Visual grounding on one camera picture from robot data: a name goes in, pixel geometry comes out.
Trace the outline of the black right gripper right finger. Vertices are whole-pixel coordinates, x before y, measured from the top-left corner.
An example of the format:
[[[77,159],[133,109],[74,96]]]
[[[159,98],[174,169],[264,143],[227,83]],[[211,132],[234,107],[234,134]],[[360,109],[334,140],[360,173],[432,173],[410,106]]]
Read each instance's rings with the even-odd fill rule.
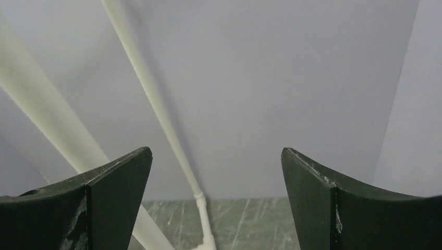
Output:
[[[441,196],[381,189],[288,147],[281,165],[301,249],[441,249]]]

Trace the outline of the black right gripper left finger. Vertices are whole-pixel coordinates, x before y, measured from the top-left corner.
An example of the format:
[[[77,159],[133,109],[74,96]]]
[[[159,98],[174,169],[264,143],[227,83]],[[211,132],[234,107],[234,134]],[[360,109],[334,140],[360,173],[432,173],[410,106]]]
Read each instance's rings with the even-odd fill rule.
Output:
[[[141,147],[66,180],[1,197],[1,249],[127,249],[152,165]]]

